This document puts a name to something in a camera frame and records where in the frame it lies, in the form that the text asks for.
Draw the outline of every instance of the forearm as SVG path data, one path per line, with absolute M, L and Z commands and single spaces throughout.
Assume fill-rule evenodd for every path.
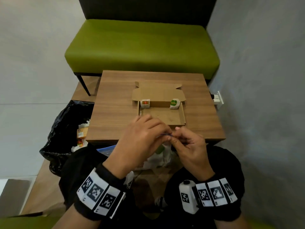
M 82 216 L 73 204 L 52 229 L 97 229 L 100 223 L 101 221 L 92 221 Z
M 215 220 L 217 229 L 250 229 L 250 225 L 246 221 L 243 215 L 235 219 L 232 222 L 218 221 Z

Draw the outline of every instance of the human hand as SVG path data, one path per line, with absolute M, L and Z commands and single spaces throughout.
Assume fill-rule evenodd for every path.
M 103 163 L 114 176 L 124 178 L 143 164 L 172 133 L 168 125 L 147 114 L 137 116 L 126 128 L 109 158 Z
M 204 138 L 186 127 L 176 127 L 170 138 L 178 156 L 187 169 L 199 181 L 206 181 L 215 173 L 211 168 Z

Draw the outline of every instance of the plastic bag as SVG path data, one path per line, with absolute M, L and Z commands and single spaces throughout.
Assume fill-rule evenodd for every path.
M 56 117 L 48 142 L 39 151 L 50 161 L 50 171 L 61 176 L 61 169 L 72 154 L 71 147 L 77 146 L 76 132 L 78 125 L 91 118 L 94 102 L 71 100 Z
M 97 149 L 97 151 L 101 154 L 109 155 L 114 150 L 115 145 L 109 146 L 106 148 Z M 158 150 L 144 162 L 143 167 L 137 168 L 136 170 L 147 170 L 153 169 L 157 167 L 164 167 L 170 164 L 173 156 L 173 151 L 171 150 L 170 144 L 163 144 L 161 145 Z

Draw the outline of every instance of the white wall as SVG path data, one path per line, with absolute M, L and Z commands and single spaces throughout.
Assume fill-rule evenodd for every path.
M 225 105 L 219 145 L 241 161 L 244 212 L 305 226 L 305 0 L 218 0 L 208 25 Z
M 64 53 L 84 20 L 78 0 L 0 0 L 0 178 L 37 175 L 78 83 Z

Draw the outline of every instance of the person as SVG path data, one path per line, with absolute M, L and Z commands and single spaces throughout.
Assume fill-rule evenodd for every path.
M 122 183 L 130 171 L 143 164 L 165 142 L 170 142 L 177 150 L 184 167 L 173 175 L 166 186 L 164 200 L 168 206 L 157 219 L 150 220 L 137 209 L 132 191 L 123 188 Z M 240 211 L 240 199 L 244 193 L 240 163 L 229 151 L 207 146 L 202 136 L 186 127 L 176 127 L 176 131 L 172 131 L 168 125 L 151 115 L 137 116 L 128 125 L 110 156 L 102 156 L 89 147 L 76 151 L 71 156 L 73 158 L 68 159 L 59 183 L 68 209 L 53 229 L 97 229 L 129 225 L 133 228 L 249 228 Z M 126 192 L 126 198 L 119 205 L 114 219 L 95 213 L 75 194 L 92 168 L 96 168 L 98 176 L 109 185 Z M 212 208 L 203 207 L 194 215 L 183 210 L 179 192 L 181 182 L 217 180 L 223 174 L 227 175 L 238 197 L 237 201 Z

